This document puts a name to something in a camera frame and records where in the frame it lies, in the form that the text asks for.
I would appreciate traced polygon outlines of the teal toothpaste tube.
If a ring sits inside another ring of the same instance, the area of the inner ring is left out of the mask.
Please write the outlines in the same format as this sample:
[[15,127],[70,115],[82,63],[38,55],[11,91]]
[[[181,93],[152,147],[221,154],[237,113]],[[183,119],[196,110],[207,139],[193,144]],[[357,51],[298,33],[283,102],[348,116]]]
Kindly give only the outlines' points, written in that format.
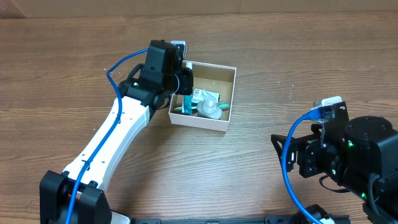
[[182,112],[186,115],[191,115],[192,110],[192,93],[193,93],[193,65],[191,62],[187,62],[185,64],[185,68],[183,69],[184,81],[183,81],[183,107]]

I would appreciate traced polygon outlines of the green white soap packet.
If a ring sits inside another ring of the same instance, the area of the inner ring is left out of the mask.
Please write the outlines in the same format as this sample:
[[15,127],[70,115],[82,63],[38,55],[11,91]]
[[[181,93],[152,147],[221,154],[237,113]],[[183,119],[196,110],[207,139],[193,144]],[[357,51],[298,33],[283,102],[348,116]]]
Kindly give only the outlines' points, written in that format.
[[[193,105],[197,105],[199,102],[204,100],[204,97],[202,95],[202,91],[203,91],[202,89],[198,89],[198,88],[194,89],[193,95],[192,95],[192,104]],[[213,96],[216,99],[216,102],[219,102],[219,100],[220,100],[220,94],[219,93],[212,92],[212,91],[209,91],[209,90],[207,90],[207,93],[209,95]]]

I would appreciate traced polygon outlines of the clear pump soap bottle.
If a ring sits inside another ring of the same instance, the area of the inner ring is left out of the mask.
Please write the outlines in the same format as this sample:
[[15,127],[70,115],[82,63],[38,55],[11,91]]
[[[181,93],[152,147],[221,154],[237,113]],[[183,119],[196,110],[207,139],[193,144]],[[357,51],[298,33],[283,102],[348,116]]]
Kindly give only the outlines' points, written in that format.
[[220,120],[223,115],[223,111],[218,106],[216,98],[209,94],[206,90],[202,90],[201,95],[203,97],[203,101],[197,104],[198,116],[202,118]]

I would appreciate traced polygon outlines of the green white toothbrush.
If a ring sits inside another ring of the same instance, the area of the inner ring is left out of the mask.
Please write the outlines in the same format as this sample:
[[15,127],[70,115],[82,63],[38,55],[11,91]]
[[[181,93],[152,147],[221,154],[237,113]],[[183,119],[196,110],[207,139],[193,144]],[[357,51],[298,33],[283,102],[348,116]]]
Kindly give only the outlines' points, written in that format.
[[[222,110],[228,110],[230,109],[230,104],[229,103],[220,103],[218,105]],[[191,110],[197,110],[197,106],[191,106]],[[174,112],[182,112],[182,107],[176,107],[173,109]]]

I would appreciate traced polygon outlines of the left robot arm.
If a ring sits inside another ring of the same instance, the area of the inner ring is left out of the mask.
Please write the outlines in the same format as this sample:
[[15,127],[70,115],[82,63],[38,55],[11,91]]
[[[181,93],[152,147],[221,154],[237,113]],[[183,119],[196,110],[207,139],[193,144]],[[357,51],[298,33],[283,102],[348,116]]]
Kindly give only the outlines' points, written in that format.
[[152,40],[144,63],[120,84],[103,124],[82,152],[61,173],[51,170],[39,185],[40,223],[129,224],[128,215],[112,210],[106,198],[110,180],[133,139],[163,109],[172,95],[193,92],[192,66],[183,65],[183,40]]

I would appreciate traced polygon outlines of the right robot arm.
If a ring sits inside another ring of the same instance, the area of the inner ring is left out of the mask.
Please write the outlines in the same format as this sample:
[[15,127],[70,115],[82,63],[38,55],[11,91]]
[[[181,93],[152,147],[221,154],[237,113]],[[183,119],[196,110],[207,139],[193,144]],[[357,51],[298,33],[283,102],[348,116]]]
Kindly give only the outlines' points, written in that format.
[[350,119],[339,97],[324,99],[299,117],[288,135],[273,134],[282,178],[298,213],[289,223],[342,223],[318,205],[304,207],[294,193],[288,173],[298,164],[308,178],[323,174],[339,188],[363,201],[371,223],[397,223],[397,130],[387,119],[361,116]]

